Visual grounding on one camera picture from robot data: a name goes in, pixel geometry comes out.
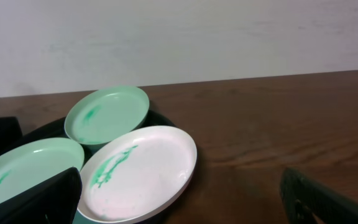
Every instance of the table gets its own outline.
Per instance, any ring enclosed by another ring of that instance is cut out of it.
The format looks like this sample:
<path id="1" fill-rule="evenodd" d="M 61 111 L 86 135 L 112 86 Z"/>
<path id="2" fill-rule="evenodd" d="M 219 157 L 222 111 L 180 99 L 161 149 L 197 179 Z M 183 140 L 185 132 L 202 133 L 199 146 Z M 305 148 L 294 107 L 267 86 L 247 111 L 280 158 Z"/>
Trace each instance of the table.
<path id="1" fill-rule="evenodd" d="M 169 224 L 286 223 L 291 166 L 358 202 L 358 71 L 145 86 L 151 107 L 198 145 Z M 65 116 L 89 91 L 0 98 L 23 132 Z"/>

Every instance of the dish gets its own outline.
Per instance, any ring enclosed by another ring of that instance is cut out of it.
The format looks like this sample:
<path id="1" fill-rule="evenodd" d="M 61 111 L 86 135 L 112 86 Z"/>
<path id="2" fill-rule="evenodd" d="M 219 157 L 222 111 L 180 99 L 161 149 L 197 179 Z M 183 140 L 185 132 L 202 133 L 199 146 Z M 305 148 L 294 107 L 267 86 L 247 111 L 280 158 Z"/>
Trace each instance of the dish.
<path id="1" fill-rule="evenodd" d="M 169 126 L 127 133 L 84 166 L 78 211 L 98 223 L 137 223 L 167 208 L 188 185 L 196 164 L 194 140 Z"/>
<path id="2" fill-rule="evenodd" d="M 93 92 L 80 100 L 65 120 L 66 135 L 92 150 L 138 128 L 149 110 L 140 88 L 118 86 Z"/>
<path id="3" fill-rule="evenodd" d="M 0 156 L 0 203 L 76 167 L 81 170 L 84 152 L 77 142 L 51 138 L 28 143 Z"/>

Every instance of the wood grain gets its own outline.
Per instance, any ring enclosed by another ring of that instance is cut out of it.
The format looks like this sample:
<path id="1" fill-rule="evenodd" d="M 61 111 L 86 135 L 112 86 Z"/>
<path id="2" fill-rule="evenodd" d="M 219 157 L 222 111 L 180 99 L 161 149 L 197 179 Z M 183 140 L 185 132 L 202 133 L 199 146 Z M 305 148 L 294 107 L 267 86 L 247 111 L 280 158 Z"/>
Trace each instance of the wood grain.
<path id="1" fill-rule="evenodd" d="M 286 223 L 286 166 L 358 202 L 358 71 L 143 89 L 198 145 L 194 178 L 167 223 Z M 17 116 L 27 133 L 88 93 L 0 98 L 0 116 Z"/>

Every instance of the green object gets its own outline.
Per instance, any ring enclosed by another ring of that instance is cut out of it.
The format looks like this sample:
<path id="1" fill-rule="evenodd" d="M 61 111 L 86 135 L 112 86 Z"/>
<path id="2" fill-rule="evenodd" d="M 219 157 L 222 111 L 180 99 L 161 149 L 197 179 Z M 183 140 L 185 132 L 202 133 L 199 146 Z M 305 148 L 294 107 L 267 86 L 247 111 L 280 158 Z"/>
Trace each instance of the green object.
<path id="1" fill-rule="evenodd" d="M 93 92 L 68 113 L 66 135 L 97 151 L 108 142 L 138 128 L 149 110 L 149 98 L 140 88 L 117 86 Z"/>
<path id="2" fill-rule="evenodd" d="M 0 203 L 76 167 L 81 170 L 84 151 L 77 142 L 50 138 L 28 143 L 0 156 Z"/>

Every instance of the white wall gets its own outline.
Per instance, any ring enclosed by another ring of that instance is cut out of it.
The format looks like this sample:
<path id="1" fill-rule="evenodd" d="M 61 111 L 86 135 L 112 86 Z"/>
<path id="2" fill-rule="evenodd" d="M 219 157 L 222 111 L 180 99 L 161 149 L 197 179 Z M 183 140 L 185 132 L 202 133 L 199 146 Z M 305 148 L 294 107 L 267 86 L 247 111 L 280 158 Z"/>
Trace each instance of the white wall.
<path id="1" fill-rule="evenodd" d="M 0 0 L 0 96 L 358 69 L 358 0 Z"/>

